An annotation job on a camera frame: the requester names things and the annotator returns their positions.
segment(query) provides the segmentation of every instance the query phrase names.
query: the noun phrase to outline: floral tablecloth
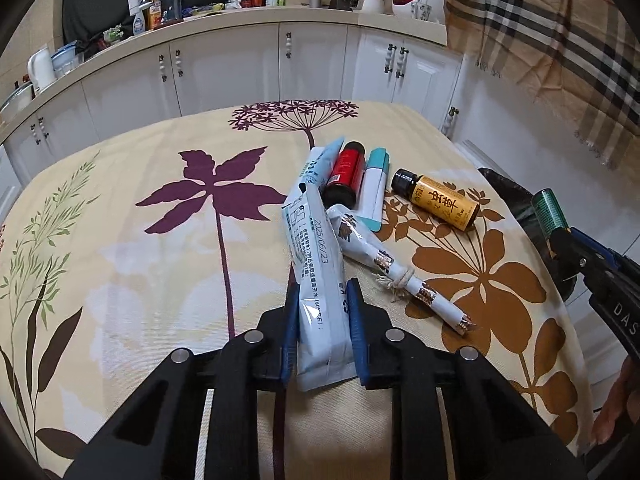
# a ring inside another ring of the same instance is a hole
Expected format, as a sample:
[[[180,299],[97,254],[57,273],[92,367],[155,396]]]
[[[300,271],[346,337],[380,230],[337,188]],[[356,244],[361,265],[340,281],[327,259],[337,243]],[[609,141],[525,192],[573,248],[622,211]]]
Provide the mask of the floral tablecloth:
[[[385,146],[392,172],[428,174],[481,205],[462,234],[388,192],[379,232],[481,326],[466,342],[347,263],[366,300],[430,346],[475,345],[571,450],[585,442],[591,399],[561,298],[504,202],[452,144],[405,107],[264,103],[87,148],[43,171],[9,213],[0,402],[51,476],[172,349],[220,348],[282,305],[280,205],[309,148],[341,135],[369,151]],[[389,393],[357,380],[260,394],[262,478],[388,478],[390,417]],[[201,454],[199,474],[202,464]]]

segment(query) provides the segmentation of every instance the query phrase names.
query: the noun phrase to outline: white electric kettle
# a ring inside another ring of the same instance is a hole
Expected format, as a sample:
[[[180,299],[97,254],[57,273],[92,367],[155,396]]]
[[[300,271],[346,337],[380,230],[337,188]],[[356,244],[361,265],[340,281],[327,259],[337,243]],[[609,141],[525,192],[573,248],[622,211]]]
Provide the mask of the white electric kettle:
[[[44,46],[29,58],[27,72],[33,81],[33,87],[37,93],[42,92],[47,86],[55,83],[56,74],[53,72],[53,63],[49,47]]]

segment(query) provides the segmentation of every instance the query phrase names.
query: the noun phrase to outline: light blue tube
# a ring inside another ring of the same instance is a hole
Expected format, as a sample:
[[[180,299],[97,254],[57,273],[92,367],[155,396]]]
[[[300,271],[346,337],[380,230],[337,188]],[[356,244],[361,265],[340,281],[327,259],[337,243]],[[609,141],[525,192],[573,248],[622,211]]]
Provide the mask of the light blue tube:
[[[339,137],[324,148],[311,149],[309,157],[302,171],[300,171],[300,176],[296,179],[289,191],[289,195],[287,195],[287,199],[284,201],[285,205],[302,196],[299,185],[303,182],[305,184],[314,184],[322,192],[324,186],[326,186],[326,181],[329,180],[335,161],[338,159],[343,142],[344,137]]]

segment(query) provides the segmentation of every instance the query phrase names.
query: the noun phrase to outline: human hand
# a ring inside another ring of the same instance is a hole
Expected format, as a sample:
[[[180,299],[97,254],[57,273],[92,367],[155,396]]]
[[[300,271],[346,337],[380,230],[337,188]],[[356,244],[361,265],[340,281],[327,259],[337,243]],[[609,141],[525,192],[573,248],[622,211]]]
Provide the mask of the human hand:
[[[604,444],[611,438],[616,421],[626,410],[635,424],[640,418],[640,368],[627,357],[622,363],[620,377],[613,383],[591,428],[591,441]]]

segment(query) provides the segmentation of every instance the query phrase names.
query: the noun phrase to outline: green can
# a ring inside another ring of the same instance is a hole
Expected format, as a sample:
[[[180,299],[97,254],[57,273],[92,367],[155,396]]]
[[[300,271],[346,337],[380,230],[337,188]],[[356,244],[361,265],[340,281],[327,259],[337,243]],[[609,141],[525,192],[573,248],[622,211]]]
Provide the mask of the green can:
[[[569,228],[558,199],[549,188],[537,192],[531,199],[531,206],[547,240],[554,229]]]

